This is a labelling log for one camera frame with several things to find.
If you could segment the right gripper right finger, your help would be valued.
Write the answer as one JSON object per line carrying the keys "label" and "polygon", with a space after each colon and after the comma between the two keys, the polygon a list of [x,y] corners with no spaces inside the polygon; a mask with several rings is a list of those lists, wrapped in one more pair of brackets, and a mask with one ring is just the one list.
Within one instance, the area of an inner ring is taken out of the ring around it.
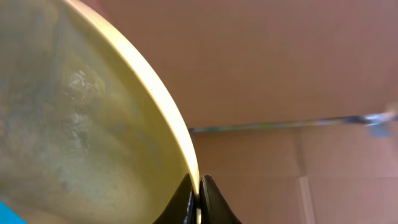
{"label": "right gripper right finger", "polygon": [[200,208],[202,224],[242,224],[210,175],[201,178]]}

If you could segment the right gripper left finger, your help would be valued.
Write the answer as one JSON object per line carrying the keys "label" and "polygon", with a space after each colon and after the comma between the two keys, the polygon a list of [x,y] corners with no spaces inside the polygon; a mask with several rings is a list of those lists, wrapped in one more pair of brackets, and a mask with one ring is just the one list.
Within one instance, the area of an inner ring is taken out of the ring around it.
{"label": "right gripper left finger", "polygon": [[194,224],[195,194],[190,176],[186,174],[170,202],[154,224]]}

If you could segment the yellow plate front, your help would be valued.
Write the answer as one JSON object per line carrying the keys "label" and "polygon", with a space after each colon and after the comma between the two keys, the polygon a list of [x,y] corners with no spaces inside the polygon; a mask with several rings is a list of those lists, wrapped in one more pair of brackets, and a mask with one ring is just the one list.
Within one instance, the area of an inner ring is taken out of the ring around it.
{"label": "yellow plate front", "polygon": [[28,223],[154,223],[184,176],[184,120],[137,49],[81,1],[1,1],[1,202]]}

